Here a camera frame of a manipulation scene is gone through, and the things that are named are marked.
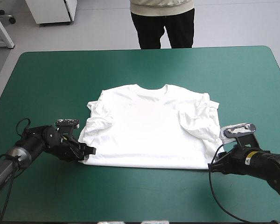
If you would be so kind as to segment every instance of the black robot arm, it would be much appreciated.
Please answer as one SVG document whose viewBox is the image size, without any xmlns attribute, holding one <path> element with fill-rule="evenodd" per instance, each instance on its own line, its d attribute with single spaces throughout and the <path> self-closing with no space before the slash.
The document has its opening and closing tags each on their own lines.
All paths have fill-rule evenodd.
<svg viewBox="0 0 280 224">
<path fill-rule="evenodd" d="M 221 129 L 223 144 L 236 141 L 229 152 L 219 153 L 209 164 L 211 172 L 250 175 L 267 181 L 280 195 L 280 154 L 260 149 L 251 123 L 227 126 Z"/>
<path fill-rule="evenodd" d="M 95 154 L 95 148 L 78 142 L 72 136 L 79 120 L 58 120 L 55 123 L 57 129 L 53 126 L 29 128 L 30 120 L 27 120 L 28 125 L 19 134 L 21 139 L 2 155 L 5 160 L 0 162 L 0 192 L 9 180 L 13 180 L 16 172 L 27 169 L 43 151 L 64 161 L 83 160 L 85 156 Z"/>
</svg>

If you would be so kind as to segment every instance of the t-shirt sleeve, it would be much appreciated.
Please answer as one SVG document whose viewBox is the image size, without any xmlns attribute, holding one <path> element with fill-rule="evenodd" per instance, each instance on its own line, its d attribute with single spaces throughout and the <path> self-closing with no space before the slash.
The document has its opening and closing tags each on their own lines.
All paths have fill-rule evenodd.
<svg viewBox="0 0 280 224">
<path fill-rule="evenodd" d="M 210 101 L 207 93 L 179 105 L 180 125 L 191 135 L 209 142 L 220 142 L 220 125 L 217 115 L 219 103 Z"/>
<path fill-rule="evenodd" d="M 87 119 L 86 125 L 80 133 L 79 142 L 92 146 L 91 143 L 98 131 L 112 126 L 113 117 L 104 91 L 97 101 L 89 102 L 87 107 L 91 110 L 91 117 Z"/>
</svg>

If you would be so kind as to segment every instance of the person's leg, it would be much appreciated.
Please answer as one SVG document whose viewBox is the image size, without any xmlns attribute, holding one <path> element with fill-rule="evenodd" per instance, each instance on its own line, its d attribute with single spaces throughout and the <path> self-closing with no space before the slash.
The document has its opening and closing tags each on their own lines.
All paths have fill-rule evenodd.
<svg viewBox="0 0 280 224">
<path fill-rule="evenodd" d="M 141 49 L 160 49 L 165 33 L 164 16 L 143 16 L 131 13 Z"/>
<path fill-rule="evenodd" d="M 165 17 L 165 27 L 172 48 L 191 48 L 194 37 L 195 9 Z"/>
</svg>

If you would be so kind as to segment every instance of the white t-shirt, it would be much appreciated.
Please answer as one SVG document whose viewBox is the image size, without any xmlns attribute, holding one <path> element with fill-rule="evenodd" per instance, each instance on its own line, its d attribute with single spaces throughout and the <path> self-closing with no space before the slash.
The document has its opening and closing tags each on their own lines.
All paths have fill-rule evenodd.
<svg viewBox="0 0 280 224">
<path fill-rule="evenodd" d="M 208 93 L 166 84 L 102 91 L 79 141 L 97 148 L 82 163 L 139 168 L 207 169 L 219 139 L 219 103 Z"/>
</svg>

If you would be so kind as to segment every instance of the black cable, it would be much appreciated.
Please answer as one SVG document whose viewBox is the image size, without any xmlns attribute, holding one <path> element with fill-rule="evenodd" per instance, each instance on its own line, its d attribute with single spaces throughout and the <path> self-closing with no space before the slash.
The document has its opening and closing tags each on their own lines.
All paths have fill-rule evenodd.
<svg viewBox="0 0 280 224">
<path fill-rule="evenodd" d="M 5 199 L 5 203 L 4 203 L 4 207 L 3 207 L 3 210 L 2 210 L 2 213 L 1 213 L 1 216 L 0 216 L 0 224 L 2 222 L 2 219 L 4 217 L 4 214 L 5 214 L 5 211 L 6 211 L 6 208 L 7 208 L 7 205 L 8 205 L 8 200 L 9 200 L 9 197 L 10 197 L 10 194 L 11 194 L 11 189 L 13 187 L 13 182 L 14 182 L 14 174 L 16 172 L 16 166 L 15 166 L 15 163 L 17 160 L 18 157 L 14 157 L 12 159 L 12 162 L 13 162 L 13 171 L 12 171 L 12 174 L 11 174 L 11 178 L 10 178 L 10 184 L 9 184 L 9 188 L 8 188 L 8 193 L 7 193 L 7 196 L 6 196 L 6 199 Z"/>
<path fill-rule="evenodd" d="M 21 122 L 23 122 L 24 120 L 27 120 L 27 121 L 28 121 L 28 124 L 27 124 L 26 127 L 24 128 L 23 132 L 26 131 L 26 130 L 30 127 L 30 123 L 31 123 L 31 121 L 30 121 L 29 118 L 23 118 L 23 119 L 21 119 L 21 120 L 17 123 L 17 126 L 16 126 L 16 128 L 15 128 L 17 134 L 18 134 L 19 136 L 21 136 L 21 137 L 23 137 L 23 135 L 22 135 L 22 134 L 19 134 L 19 132 L 18 132 L 18 126 L 19 126 L 19 124 L 20 124 Z"/>
<path fill-rule="evenodd" d="M 216 158 L 216 155 L 217 155 L 218 151 L 220 150 L 220 148 L 221 148 L 222 146 L 223 146 L 223 145 L 220 145 L 219 148 L 216 150 L 215 155 L 214 155 L 214 158 L 212 159 L 212 161 L 211 161 L 211 163 L 210 163 L 210 167 L 212 167 L 213 162 L 214 162 L 214 160 L 215 160 L 215 158 Z M 211 168 L 209 168 L 210 190 L 211 190 L 211 193 L 212 193 L 212 195 L 213 195 L 213 197 L 214 197 L 216 203 L 218 204 L 218 206 L 219 206 L 226 214 L 228 214 L 228 215 L 230 215 L 231 217 L 237 219 L 238 221 L 241 221 L 241 222 L 243 222 L 243 223 L 252 224 L 252 222 L 249 222 L 249 221 L 247 221 L 247 220 L 244 220 L 244 219 L 242 219 L 242 218 L 239 218 L 239 217 L 237 217 L 237 216 L 231 214 L 231 213 L 230 213 L 229 211 L 227 211 L 225 208 L 223 208 L 223 206 L 220 204 L 220 202 L 218 201 L 218 199 L 217 199 L 217 197 L 216 197 L 216 195 L 215 195 L 215 192 L 214 192 L 214 189 L 213 189 L 213 186 L 212 186 L 212 183 L 211 183 L 211 175 L 210 175 L 210 174 L 211 174 L 211 171 L 210 171 L 210 169 L 211 169 Z"/>
</svg>

